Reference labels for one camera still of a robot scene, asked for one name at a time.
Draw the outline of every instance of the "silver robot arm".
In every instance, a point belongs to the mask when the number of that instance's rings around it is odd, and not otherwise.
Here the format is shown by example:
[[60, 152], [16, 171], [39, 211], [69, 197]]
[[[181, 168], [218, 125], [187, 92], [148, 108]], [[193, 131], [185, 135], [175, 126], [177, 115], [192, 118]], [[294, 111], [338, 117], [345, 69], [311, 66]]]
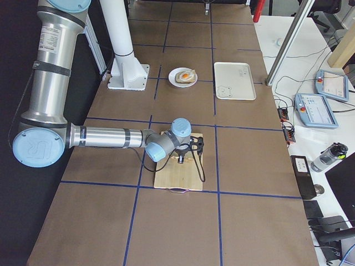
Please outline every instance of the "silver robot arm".
[[[123, 0], [101, 2], [103, 6], [119, 2], [118, 7], [124, 8]], [[63, 116], [64, 104], [77, 35], [84, 30], [89, 5], [90, 0], [38, 2], [37, 15], [42, 21], [42, 31], [37, 60], [33, 64], [30, 106], [21, 115], [19, 134], [13, 141], [13, 153], [24, 165], [49, 166], [61, 157], [65, 148], [73, 146], [144, 147], [149, 157], [158, 162], [175, 148], [190, 143], [191, 125], [183, 118], [175, 119], [171, 129], [163, 134], [150, 129], [68, 124]]]

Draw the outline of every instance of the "water bottle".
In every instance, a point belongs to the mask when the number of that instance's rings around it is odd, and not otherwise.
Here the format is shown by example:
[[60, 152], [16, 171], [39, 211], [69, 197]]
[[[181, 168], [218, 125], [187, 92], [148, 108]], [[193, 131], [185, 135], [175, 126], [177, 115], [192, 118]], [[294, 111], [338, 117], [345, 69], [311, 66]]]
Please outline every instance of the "water bottle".
[[346, 157], [348, 147], [341, 143], [333, 143], [311, 163], [311, 169], [321, 172], [337, 160]]

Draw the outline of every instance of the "table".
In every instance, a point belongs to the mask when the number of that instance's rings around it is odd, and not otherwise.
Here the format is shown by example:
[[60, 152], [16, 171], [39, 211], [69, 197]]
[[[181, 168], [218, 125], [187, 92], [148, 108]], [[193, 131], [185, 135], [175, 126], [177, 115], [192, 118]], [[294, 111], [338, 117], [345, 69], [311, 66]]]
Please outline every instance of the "table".
[[[135, 1], [129, 25], [146, 90], [104, 80], [85, 124], [160, 132], [189, 119], [204, 136], [203, 191], [154, 189], [132, 151], [75, 148], [28, 265], [316, 265], [249, 7]], [[250, 64], [256, 100], [214, 96], [213, 63], [230, 60]], [[197, 83], [173, 87], [177, 67]]]
[[[264, 56], [264, 62], [267, 71], [270, 71], [272, 63], [275, 60], [274, 57], [280, 48], [278, 43], [285, 37], [293, 18], [290, 17], [268, 17], [262, 16], [258, 23], [255, 24], [255, 29], [258, 35], [261, 50]], [[316, 53], [324, 49], [324, 53], [318, 53], [309, 57], [303, 58], [290, 58], [300, 55], [309, 55]], [[283, 76], [290, 76], [296, 80], [312, 79], [315, 76], [316, 71], [320, 67], [325, 57], [328, 57], [330, 48], [328, 47], [323, 36], [319, 32], [317, 26], [314, 24], [311, 18], [306, 18], [295, 42], [291, 46], [288, 52], [288, 58], [285, 59], [279, 73], [277, 74], [272, 86], [272, 90], [275, 92], [276, 85]], [[315, 67], [306, 76], [312, 65]], [[344, 74], [342, 69], [332, 69], [325, 60], [322, 64], [322, 69], [333, 71], [339, 75]], [[277, 92], [288, 97], [293, 98], [298, 90], [300, 83], [292, 81], [288, 78], [282, 78], [277, 85]], [[349, 89], [353, 90], [353, 86], [349, 83]], [[314, 83], [312, 81], [306, 81], [302, 84], [300, 93], [315, 93]], [[350, 93], [350, 103], [355, 103], [355, 95]], [[349, 109], [345, 105], [329, 100], [332, 110], [345, 110]], [[289, 114], [291, 122], [295, 125], [295, 138], [296, 143], [291, 144], [288, 151], [290, 155], [303, 155], [307, 157], [308, 163], [313, 161], [321, 151], [325, 150], [333, 142], [341, 142], [348, 146], [348, 154], [352, 154], [355, 151], [355, 141], [350, 132], [355, 130], [354, 115], [351, 112], [343, 114], [335, 114], [339, 123], [339, 128], [334, 130], [329, 129], [310, 129], [303, 126], [298, 115], [293, 115], [293, 108], [289, 108]], [[312, 171], [313, 183], [320, 184], [324, 187], [326, 193], [316, 198], [318, 204], [325, 217], [340, 215], [347, 220], [346, 215], [339, 206], [337, 199], [335, 198], [328, 182], [325, 177], [325, 171], [317, 173]], [[318, 260], [321, 265], [326, 265], [325, 258], [319, 249], [316, 249]]]

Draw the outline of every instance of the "white table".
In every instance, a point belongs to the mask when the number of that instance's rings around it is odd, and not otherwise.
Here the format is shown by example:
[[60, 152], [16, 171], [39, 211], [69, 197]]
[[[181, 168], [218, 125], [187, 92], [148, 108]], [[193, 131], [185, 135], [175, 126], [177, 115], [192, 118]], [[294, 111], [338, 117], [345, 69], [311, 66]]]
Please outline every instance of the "white table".
[[[270, 71], [273, 62], [275, 61], [275, 57], [280, 49], [280, 45], [284, 37], [287, 34], [292, 20], [292, 17], [261, 16], [259, 22], [255, 24], [259, 44], [264, 56], [266, 70], [268, 72]], [[274, 92], [274, 95], [278, 81], [280, 82], [277, 85], [277, 92], [282, 95], [286, 95], [291, 99], [294, 98], [294, 95], [297, 92], [315, 93], [314, 81], [306, 81], [300, 87], [301, 83], [295, 82], [289, 78], [283, 78], [283, 76], [290, 76], [293, 79], [300, 81], [306, 79], [313, 79], [317, 70], [320, 68], [320, 65], [323, 62], [324, 58], [330, 55], [331, 50], [328, 47], [326, 41], [324, 40], [322, 34], [319, 32], [313, 20], [311, 18], [307, 18], [300, 32], [298, 33], [296, 40], [291, 46], [287, 56], [299, 57], [310, 55], [312, 53], [319, 52], [324, 48], [324, 53], [320, 52], [309, 57], [286, 58], [280, 68], [279, 73], [277, 73], [276, 75], [275, 81], [273, 82], [272, 90]], [[315, 62], [315, 66], [306, 76], [306, 74]], [[323, 62], [321, 69], [330, 70], [339, 75], [344, 74], [344, 71], [342, 69], [331, 68], [326, 60]], [[350, 83], [349, 89], [354, 90], [353, 86]], [[291, 106], [290, 100], [282, 96], [280, 96], [280, 98], [282, 100], [285, 100], [287, 104]], [[355, 95], [350, 93], [349, 98], [349, 103], [355, 104]], [[332, 110], [345, 110], [351, 108], [351, 106], [346, 106], [333, 100], [329, 100], [329, 103], [331, 105]], [[335, 114], [335, 117], [339, 123], [339, 128], [337, 129], [310, 129], [309, 127], [304, 127], [298, 115], [293, 115], [293, 108], [288, 108], [288, 115], [290, 117], [290, 122], [292, 122], [295, 126], [296, 133], [296, 143], [291, 144], [288, 149], [290, 155], [306, 156], [308, 164], [310, 164], [310, 162], [313, 161], [320, 154], [321, 151], [325, 150], [333, 142], [341, 142], [347, 145], [349, 148], [348, 155], [355, 152], [355, 139], [353, 137], [353, 132], [355, 131], [354, 111]], [[318, 201], [318, 204], [323, 212], [324, 217], [340, 215], [345, 220], [347, 220], [346, 215], [344, 214], [337, 199], [335, 198], [325, 177], [324, 173], [328, 169], [321, 173], [316, 173], [314, 171], [311, 172], [313, 183], [320, 184], [325, 189], [325, 193], [314, 198], [314, 200]], [[319, 264], [321, 266], [326, 265], [326, 260], [323, 256], [322, 251], [319, 248], [316, 248], [316, 253], [318, 256]]]

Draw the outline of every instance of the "light blue joint cap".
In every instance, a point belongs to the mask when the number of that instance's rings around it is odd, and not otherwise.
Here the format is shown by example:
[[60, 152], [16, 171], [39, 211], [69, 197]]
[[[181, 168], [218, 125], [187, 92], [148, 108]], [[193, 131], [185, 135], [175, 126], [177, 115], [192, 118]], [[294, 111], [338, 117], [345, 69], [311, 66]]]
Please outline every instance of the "light blue joint cap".
[[191, 135], [191, 124], [185, 118], [177, 118], [171, 124], [171, 131], [178, 137], [188, 137]]
[[47, 0], [53, 7], [67, 13], [80, 13], [89, 8], [91, 0]]
[[55, 163], [64, 148], [64, 141], [58, 133], [42, 127], [23, 130], [12, 145], [16, 159], [30, 167], [46, 167]]
[[145, 151], [154, 162], [159, 162], [166, 156], [166, 152], [164, 151], [164, 149], [155, 142], [149, 143], [146, 146]]

